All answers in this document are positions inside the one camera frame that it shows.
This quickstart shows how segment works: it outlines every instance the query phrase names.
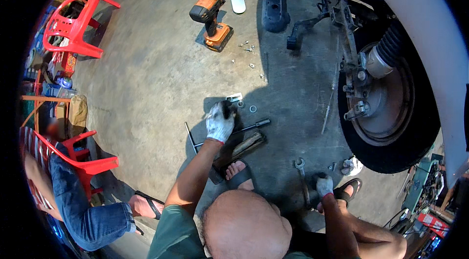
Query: foot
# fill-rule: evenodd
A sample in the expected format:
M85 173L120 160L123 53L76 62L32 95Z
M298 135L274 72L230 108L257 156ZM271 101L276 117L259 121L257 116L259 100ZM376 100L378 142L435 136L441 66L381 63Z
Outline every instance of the foot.
M345 188L344 192L346 192L346 193L351 197L352 194L353 194L353 187L352 187L352 185L348 185L348 186ZM345 211L345 212L348 212L348 210L347 210L347 203L346 203L345 200L337 199L337 204L339 204L339 209L340 209L342 212L344 212L344 211ZM318 210L320 213L322 213L322 214L324 213L324 209L323 209L323 207L322 207L322 203L321 203L321 202L318 204L317 210Z
M165 206L163 204L160 204L160 203L158 203L156 201L153 201L153 200L152 200L152 202L155 205L156 209L158 209L158 211L160 213L162 213L163 208ZM145 199L144 197L142 197L140 195L134 195L130 198L128 203L130 204L130 208L132 208L132 215L134 217L135 216L146 216L146 217L149 217L149 218L155 218L156 217L155 212L153 212L153 210L151 209L151 207L148 204L147 199Z
M242 171L246 168L246 165L242 161L236 161L232 164L228 165L228 169L226 169L226 180L229 181L232 177L234 177L237 173ZM252 179L249 179L245 182L242 182L238 189L252 191L254 190L254 184L252 183Z

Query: striped shirt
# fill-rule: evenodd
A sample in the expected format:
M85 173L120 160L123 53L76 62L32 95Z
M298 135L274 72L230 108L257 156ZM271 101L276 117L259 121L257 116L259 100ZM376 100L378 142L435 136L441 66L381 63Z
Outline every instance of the striped shirt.
M47 139L53 146L57 147L59 144L57 141ZM47 145L45 145L36 135L36 132L32 128L20 127L20 142L24 148L36 159L38 164L42 167L44 172L50 176L49 172L49 158L51 156L52 150L50 150ZM41 209L42 205L46 209L53 209L49 201L47 201L38 188L33 184L32 180L28 179L28 185L31 191L31 195L34 199L38 209Z

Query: spring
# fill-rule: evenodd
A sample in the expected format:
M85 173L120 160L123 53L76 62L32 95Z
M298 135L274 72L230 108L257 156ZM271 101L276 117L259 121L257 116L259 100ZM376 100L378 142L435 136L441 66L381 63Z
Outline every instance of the spring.
M262 68L264 69L264 82L269 84L269 53L264 52L262 55Z
M394 21L383 38L379 41L376 51L386 64L396 67L402 56L406 31L399 21Z

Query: concrete floor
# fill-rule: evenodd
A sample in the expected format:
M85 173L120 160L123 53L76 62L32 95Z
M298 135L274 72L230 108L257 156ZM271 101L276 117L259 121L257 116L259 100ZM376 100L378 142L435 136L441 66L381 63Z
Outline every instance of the concrete floor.
M309 180L321 171L331 174L335 185L351 179L340 174L340 167L334 173L327 169L352 155L341 131L336 95L321 135L335 74L335 28L324 20L305 37L301 54L286 49L293 23L315 16L320 0L287 0L291 23L281 33L262 30L261 0L245 0L242 15L233 13L226 0L223 22L233 27L234 35L222 53L197 42L203 24L189 17L197 0L115 1L121 4L118 10L99 5L95 18L103 28L97 35L88 34L99 39L93 40L104 50L103 56L81 58L73 76L75 88L88 99L87 128L97 130L95 139L103 151L119 157L120 166L98 182L106 187L107 200L125 201L133 190L164 200L194 157L184 122L196 143L202 142L203 118L212 104L242 92L246 107L240 114L245 124L264 117L272 120L262 128L268 144L244 158L257 191L284 215L297 213L306 229L322 229L322 215L301 211L301 180L292 161L305 159ZM246 40L255 45L251 53L238 47ZM269 52L269 85L259 77L264 51ZM249 112L252 104L258 108L254 114ZM384 225L401 209L403 195L396 195L405 176L406 172L384 175L364 168L358 175L364 186L350 203L351 213ZM225 190L224 183L208 181L196 214L200 216ZM310 194L317 195L312 187ZM157 223L139 221L150 228Z

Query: person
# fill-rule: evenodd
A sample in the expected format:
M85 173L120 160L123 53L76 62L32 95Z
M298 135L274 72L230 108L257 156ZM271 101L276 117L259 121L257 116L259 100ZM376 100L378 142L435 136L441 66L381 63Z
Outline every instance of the person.
M233 115L225 118L222 110L221 103L216 103L210 110L206 119L207 139L169 192L149 249L149 259L206 257L193 215L213 159L234 127ZM295 231L276 205L254 192L255 185L245 162L231 163L226 170L226 180L232 190L217 197L203 215L203 238L214 259L315 258L314 250L309 254L290 250ZM331 178L318 180L329 255L345 259L359 256L362 259L402 258L406 248L402 237L347 212L346 204L355 196L355 189L358 191L361 186L356 184L349 183L339 196L345 200L337 200ZM320 249L325 244L310 241L308 245Z
M137 191L128 202L91 207L73 167L53 153L31 128L20 128L21 149L28 185L39 210L63 221L74 241L94 251L124 235L143 232L134 217L159 219L164 203ZM50 143L68 156L65 146Z

